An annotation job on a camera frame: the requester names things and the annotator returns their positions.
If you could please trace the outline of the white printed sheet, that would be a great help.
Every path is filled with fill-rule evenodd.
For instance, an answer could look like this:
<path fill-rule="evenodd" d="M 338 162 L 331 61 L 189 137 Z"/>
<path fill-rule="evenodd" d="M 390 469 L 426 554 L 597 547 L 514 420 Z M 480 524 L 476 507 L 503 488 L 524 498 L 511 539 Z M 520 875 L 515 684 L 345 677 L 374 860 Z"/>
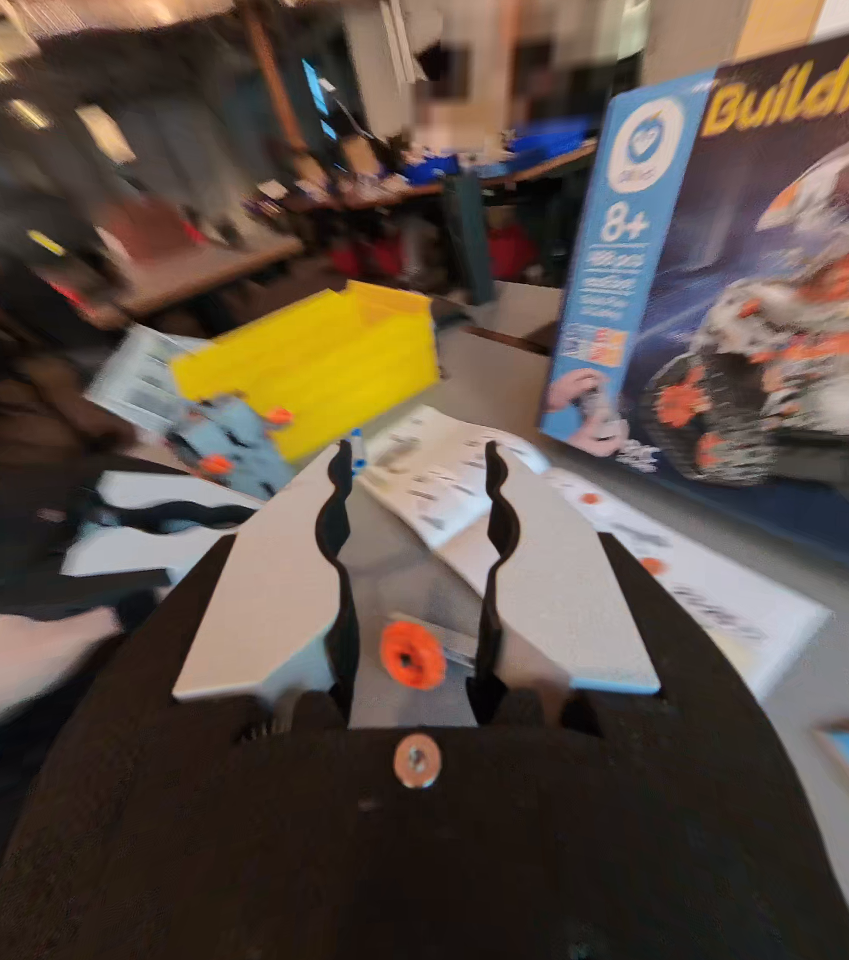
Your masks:
<path fill-rule="evenodd" d="M 166 435 L 183 416 L 171 362 L 202 350 L 199 338 L 168 335 L 133 324 L 95 374 L 84 397 L 134 427 Z"/>

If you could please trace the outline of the yellow plastic bin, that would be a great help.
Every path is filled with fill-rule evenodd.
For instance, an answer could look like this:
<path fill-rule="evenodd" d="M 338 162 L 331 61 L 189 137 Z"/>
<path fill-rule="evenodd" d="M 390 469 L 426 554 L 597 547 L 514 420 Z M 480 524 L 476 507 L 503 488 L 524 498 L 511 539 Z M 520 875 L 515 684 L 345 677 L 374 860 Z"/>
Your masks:
<path fill-rule="evenodd" d="M 239 394 L 264 418 L 286 411 L 275 445 L 299 462 L 439 381 L 431 303 L 349 281 L 179 355 L 171 376 L 191 402 Z"/>

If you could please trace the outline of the large toy robot box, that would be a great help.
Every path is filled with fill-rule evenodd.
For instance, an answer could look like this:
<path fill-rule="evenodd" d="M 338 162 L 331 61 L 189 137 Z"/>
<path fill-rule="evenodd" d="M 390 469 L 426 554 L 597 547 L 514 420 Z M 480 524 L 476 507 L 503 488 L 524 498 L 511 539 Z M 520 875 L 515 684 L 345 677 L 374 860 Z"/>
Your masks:
<path fill-rule="evenodd" d="M 538 430 L 849 565 L 849 32 L 613 97 Z"/>

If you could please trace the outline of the blue storage bins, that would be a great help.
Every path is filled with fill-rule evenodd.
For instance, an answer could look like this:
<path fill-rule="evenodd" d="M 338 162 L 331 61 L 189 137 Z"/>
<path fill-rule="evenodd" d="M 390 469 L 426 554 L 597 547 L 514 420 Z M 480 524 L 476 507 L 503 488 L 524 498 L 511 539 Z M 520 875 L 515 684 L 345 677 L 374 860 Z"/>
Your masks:
<path fill-rule="evenodd" d="M 533 168 L 562 161 L 591 142 L 600 126 L 596 114 L 529 122 L 505 130 L 480 150 L 414 146 L 398 173 L 410 186 L 427 186 L 461 173 L 479 180 L 512 180 Z"/>

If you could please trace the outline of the dark table post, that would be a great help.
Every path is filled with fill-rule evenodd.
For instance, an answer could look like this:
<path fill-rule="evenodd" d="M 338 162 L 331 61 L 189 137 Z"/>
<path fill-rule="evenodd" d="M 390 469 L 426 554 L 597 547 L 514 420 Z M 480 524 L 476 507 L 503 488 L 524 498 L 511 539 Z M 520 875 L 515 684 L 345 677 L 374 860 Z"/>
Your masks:
<path fill-rule="evenodd" d="M 496 281 L 488 241 L 479 178 L 472 172 L 453 174 L 442 189 L 444 224 L 473 306 L 496 298 Z"/>

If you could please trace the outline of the open instruction booklet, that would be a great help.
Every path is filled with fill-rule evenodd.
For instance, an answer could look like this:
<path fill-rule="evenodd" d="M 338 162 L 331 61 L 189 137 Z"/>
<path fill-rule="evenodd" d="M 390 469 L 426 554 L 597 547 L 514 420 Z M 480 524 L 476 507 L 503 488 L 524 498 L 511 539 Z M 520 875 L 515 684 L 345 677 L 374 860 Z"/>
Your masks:
<path fill-rule="evenodd" d="M 831 612 L 680 534 L 593 481 L 551 466 L 527 441 L 419 406 L 369 441 L 366 489 L 401 518 L 479 597 L 499 557 L 488 537 L 485 448 L 499 445 L 569 504 L 595 533 L 613 535 L 701 627 L 758 700 L 824 627 Z"/>

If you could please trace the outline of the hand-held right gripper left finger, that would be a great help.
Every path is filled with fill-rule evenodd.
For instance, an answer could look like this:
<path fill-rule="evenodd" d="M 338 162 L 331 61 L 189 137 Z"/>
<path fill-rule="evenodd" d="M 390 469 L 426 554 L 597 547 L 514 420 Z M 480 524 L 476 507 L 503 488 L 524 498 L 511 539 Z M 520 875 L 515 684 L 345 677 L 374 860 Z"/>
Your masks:
<path fill-rule="evenodd" d="M 359 619 L 339 555 L 353 450 L 340 440 L 244 522 L 172 689 L 182 704 L 250 698 L 277 717 L 328 694 L 350 719 Z"/>

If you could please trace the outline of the grey toy robot assembly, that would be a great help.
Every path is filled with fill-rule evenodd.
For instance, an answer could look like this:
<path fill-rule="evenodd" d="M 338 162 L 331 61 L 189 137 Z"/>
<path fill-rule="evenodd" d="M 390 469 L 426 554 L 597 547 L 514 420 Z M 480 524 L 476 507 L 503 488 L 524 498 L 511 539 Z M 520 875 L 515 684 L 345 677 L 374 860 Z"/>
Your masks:
<path fill-rule="evenodd" d="M 186 402 L 165 435 L 172 453 L 198 478 L 268 501 L 296 471 L 276 444 L 290 415 L 277 422 L 257 413 L 241 394 Z"/>

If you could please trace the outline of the brown background table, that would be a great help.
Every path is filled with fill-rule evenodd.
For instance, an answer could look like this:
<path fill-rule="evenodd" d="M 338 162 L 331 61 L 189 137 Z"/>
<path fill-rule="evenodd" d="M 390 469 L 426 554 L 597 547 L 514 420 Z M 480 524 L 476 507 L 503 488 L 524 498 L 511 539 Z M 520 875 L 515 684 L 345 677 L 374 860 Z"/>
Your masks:
<path fill-rule="evenodd" d="M 304 251 L 297 236 L 252 224 L 240 247 L 207 242 L 154 261 L 130 263 L 124 270 L 126 284 L 112 303 L 126 316 L 142 318 L 248 279 Z"/>

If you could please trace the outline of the long wooden background table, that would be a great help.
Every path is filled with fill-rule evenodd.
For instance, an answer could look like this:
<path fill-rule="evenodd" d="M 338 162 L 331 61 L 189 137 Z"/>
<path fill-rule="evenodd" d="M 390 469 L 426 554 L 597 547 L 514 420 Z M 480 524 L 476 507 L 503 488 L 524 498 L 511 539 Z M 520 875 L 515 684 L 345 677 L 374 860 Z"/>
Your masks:
<path fill-rule="evenodd" d="M 586 171 L 594 162 L 598 149 L 598 138 L 586 138 L 575 149 L 556 155 L 515 172 L 505 172 L 496 176 L 478 176 L 476 184 L 480 198 L 490 199 L 499 195 L 510 195 L 529 186 L 562 183 L 568 178 Z M 280 210 L 288 214 L 310 214 L 319 210 L 359 211 L 393 208 L 412 201 L 429 198 L 443 198 L 451 193 L 455 183 L 463 175 L 443 175 L 425 184 L 409 184 L 397 175 L 375 179 L 368 185 L 359 185 L 352 179 L 346 180 L 337 191 L 325 192 L 315 197 L 298 188 L 289 191 L 284 197 L 274 199 L 263 196 L 261 203 L 266 211 L 276 213 Z"/>

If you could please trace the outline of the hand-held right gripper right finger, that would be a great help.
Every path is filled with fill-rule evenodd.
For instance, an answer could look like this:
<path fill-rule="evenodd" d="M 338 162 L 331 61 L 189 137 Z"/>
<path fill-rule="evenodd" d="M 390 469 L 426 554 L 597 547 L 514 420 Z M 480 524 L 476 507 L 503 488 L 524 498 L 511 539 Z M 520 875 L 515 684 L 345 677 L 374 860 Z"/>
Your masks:
<path fill-rule="evenodd" d="M 490 440 L 484 453 L 490 510 L 467 529 L 467 582 L 481 594 L 467 679 L 477 723 L 515 691 L 551 725 L 582 691 L 659 694 L 599 533 L 511 449 Z"/>

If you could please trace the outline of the person's left hand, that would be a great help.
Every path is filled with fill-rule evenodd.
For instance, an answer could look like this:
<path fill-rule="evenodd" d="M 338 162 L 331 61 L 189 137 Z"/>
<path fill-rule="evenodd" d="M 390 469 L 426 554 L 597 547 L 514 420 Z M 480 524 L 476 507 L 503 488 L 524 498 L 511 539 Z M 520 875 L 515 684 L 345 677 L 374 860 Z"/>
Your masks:
<path fill-rule="evenodd" d="M 119 633 L 118 614 L 108 606 L 55 621 L 0 615 L 0 718 L 50 690 Z"/>

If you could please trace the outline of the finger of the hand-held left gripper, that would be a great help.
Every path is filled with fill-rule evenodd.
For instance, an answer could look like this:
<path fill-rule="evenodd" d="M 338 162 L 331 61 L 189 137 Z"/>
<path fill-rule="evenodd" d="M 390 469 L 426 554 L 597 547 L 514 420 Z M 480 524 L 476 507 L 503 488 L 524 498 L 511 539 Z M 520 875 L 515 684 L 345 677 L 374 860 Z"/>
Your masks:
<path fill-rule="evenodd" d="M 179 532 L 150 534 L 130 527 L 86 524 L 64 554 L 60 572 L 70 577 L 163 571 L 181 580 L 231 529 L 193 526 Z"/>
<path fill-rule="evenodd" d="M 105 471 L 96 517 L 108 520 L 247 520 L 262 501 L 191 474 Z"/>

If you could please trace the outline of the orange toy wheel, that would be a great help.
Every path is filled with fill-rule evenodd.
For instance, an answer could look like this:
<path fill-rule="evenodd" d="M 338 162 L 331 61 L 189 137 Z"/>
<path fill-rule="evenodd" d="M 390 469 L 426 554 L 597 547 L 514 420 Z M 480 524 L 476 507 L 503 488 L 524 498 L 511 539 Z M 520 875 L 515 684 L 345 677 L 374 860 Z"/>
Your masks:
<path fill-rule="evenodd" d="M 378 653 L 387 674 L 401 686 L 436 690 L 450 666 L 475 667 L 476 638 L 408 614 L 392 614 L 380 634 Z"/>

